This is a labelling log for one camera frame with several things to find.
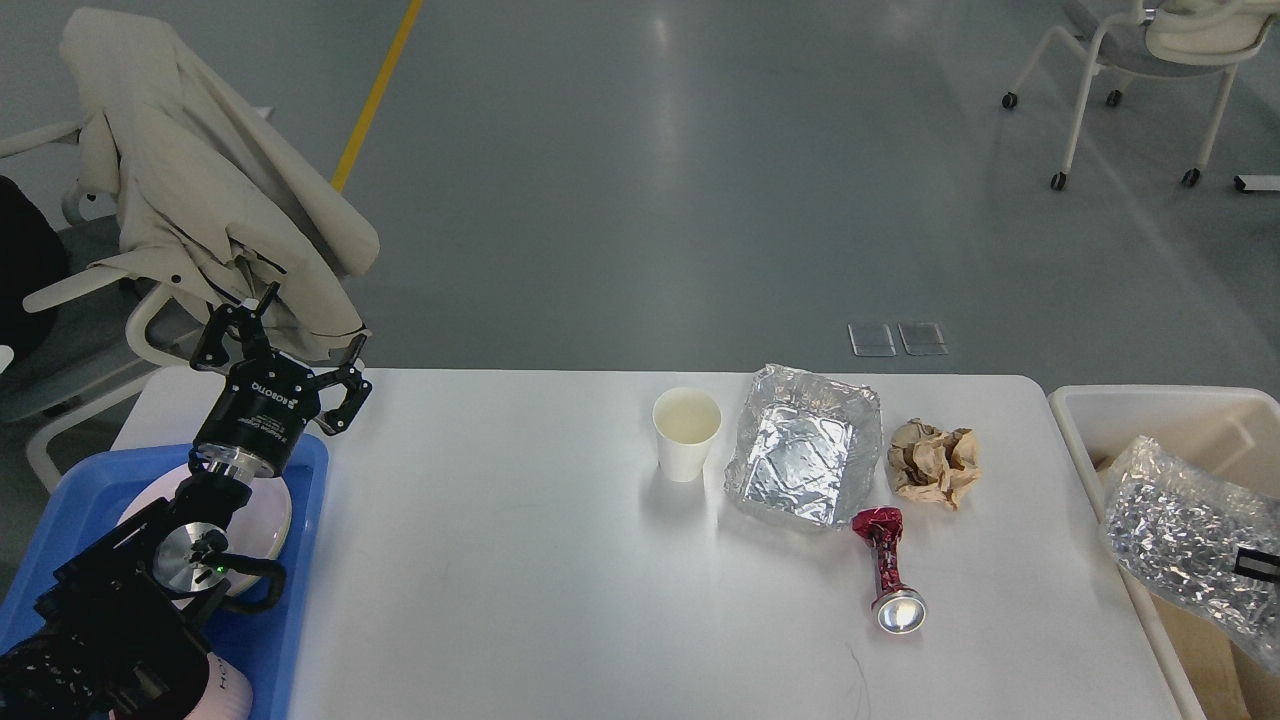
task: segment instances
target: white table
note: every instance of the white table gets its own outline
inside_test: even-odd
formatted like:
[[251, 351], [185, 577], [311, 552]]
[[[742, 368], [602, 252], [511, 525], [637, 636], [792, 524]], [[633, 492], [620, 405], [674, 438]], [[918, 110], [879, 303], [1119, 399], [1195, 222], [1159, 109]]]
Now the white table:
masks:
[[[902, 506], [902, 578], [929, 603], [892, 637], [873, 556], [721, 491], [750, 375], [370, 370], [326, 438], [292, 717], [1176, 717], [1053, 423], [1025, 378], [832, 375], [972, 427], [986, 477], [959, 512]], [[116, 448], [189, 442], [221, 378], [161, 372]], [[649, 410], [705, 388], [726, 427], [703, 483], [655, 471]]]

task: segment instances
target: pink object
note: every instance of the pink object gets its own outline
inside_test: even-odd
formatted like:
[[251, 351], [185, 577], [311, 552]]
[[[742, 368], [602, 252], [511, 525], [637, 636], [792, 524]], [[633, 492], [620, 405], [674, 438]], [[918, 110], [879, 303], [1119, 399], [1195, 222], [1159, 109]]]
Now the pink object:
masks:
[[902, 537], [902, 511], [869, 507], [854, 516], [850, 527], [876, 548], [877, 594], [872, 603], [876, 621], [884, 630], [905, 634], [924, 624], [927, 609], [920, 593], [902, 584], [897, 571], [897, 541]]

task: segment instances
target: white plate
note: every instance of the white plate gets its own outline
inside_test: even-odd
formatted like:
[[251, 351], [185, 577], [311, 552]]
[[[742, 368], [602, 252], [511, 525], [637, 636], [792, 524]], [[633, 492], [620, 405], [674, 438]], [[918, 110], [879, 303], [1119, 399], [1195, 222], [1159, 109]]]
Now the white plate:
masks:
[[[173, 470], [156, 478], [146, 487], [133, 502], [124, 510], [116, 525], [142, 510], [151, 502], [165, 498], [172, 500], [174, 491], [183, 480], [191, 477], [191, 470], [186, 465], [179, 465]], [[230, 541], [230, 552], [247, 557], [265, 557], [275, 560], [284, 546], [284, 538], [289, 534], [289, 523], [293, 519], [293, 501], [289, 497], [289, 488], [282, 478], [257, 478], [251, 484], [253, 495], [248, 498], [248, 505], [241, 507], [232, 515], [230, 527], [227, 528], [227, 539]], [[256, 575], [242, 575], [234, 570], [227, 573], [227, 579], [232, 587], [228, 596], [239, 594], [257, 582]]]

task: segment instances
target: white plastic bin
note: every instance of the white plastic bin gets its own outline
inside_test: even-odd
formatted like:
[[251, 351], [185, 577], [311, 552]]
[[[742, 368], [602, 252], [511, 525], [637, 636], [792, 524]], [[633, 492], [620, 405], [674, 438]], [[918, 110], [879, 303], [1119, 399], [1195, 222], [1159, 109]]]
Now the white plastic bin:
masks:
[[[1254, 492], [1280, 497], [1280, 404], [1260, 391], [1178, 386], [1073, 386], [1050, 395], [1062, 438], [1102, 518], [1094, 468], [1134, 437], [1156, 438], [1179, 457]], [[1208, 621], [1152, 598], [1124, 574], [1183, 716], [1280, 717], [1280, 678], [1267, 675]]]

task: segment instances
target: black bag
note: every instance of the black bag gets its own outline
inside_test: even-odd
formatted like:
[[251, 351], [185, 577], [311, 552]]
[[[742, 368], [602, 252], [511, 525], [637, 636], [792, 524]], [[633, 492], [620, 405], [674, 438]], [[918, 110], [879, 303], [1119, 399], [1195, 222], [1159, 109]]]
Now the black bag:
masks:
[[56, 309], [31, 314], [22, 299], [69, 274], [67, 249], [49, 220], [0, 176], [0, 345], [22, 360], [49, 336]]

